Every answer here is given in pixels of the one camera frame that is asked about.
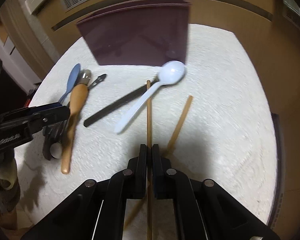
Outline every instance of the white tablecloth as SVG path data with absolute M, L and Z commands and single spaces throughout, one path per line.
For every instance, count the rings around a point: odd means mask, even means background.
M 245 50 L 231 32 L 190 25 L 187 74 L 175 86 L 161 88 L 153 98 L 153 143 L 165 148 L 188 95 L 194 96 L 179 135 L 172 166 L 190 178 L 212 178 L 264 223 L 276 184 L 276 143 L 266 96 Z M 66 89 L 72 67 L 90 69 L 92 80 L 106 80 L 90 91 L 76 128 L 71 172 L 60 172 L 60 160 L 42 155 L 42 132 L 16 148 L 21 204 L 37 223 L 86 179 L 109 179 L 126 168 L 146 143 L 146 109 L 120 135 L 114 125 L 134 102 L 89 128 L 93 113 L 152 80 L 159 67 L 99 66 L 80 38 L 42 82 L 30 106 L 56 102 Z M 126 214 L 135 203 L 127 202 Z M 175 239 L 172 201 L 154 204 L 154 236 Z M 146 207 L 124 232 L 124 239 L 146 238 Z

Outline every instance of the wooden stick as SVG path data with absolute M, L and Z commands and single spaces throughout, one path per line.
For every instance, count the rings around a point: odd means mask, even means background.
M 147 90 L 150 88 L 151 82 L 147 81 Z M 152 112 L 151 112 L 151 98 L 147 101 L 147 146 L 148 151 L 151 151 L 152 147 Z M 153 201 L 153 190 L 152 190 L 152 167 L 147 167 L 148 177 L 148 189 L 147 189 L 147 240 L 152 240 L 152 201 Z
M 174 129 L 170 141 L 168 142 L 167 151 L 165 151 L 162 154 L 162 157 L 166 157 L 167 155 L 173 153 L 174 151 L 174 145 L 176 143 L 176 140 L 178 139 L 179 133 L 181 131 L 182 125 L 187 117 L 188 111 L 190 109 L 191 103 L 193 100 L 193 96 L 188 96 L 187 102 L 182 110 L 181 116 L 179 118 L 179 121 L 176 125 L 176 128 Z

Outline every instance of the silver bolt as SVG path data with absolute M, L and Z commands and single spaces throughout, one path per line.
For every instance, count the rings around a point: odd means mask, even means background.
M 214 182 L 213 182 L 213 180 L 211 180 L 211 179 L 206 179 L 206 180 L 204 181 L 204 184 L 205 184 L 207 187 L 213 187 L 213 186 L 214 186 Z
M 175 169 L 167 169 L 167 174 L 168 175 L 175 175 L 175 174 L 177 174 L 177 171 Z
M 93 179 L 88 179 L 84 182 L 84 185 L 86 187 L 92 187 L 94 185 L 94 180 Z
M 124 174 L 124 176 L 130 176 L 133 173 L 133 171 L 130 169 L 125 169 L 122 173 Z

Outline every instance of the red object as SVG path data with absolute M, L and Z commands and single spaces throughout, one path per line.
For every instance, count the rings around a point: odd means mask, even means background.
M 77 27 L 99 65 L 185 63 L 189 6 L 185 0 L 134 0 L 100 9 Z

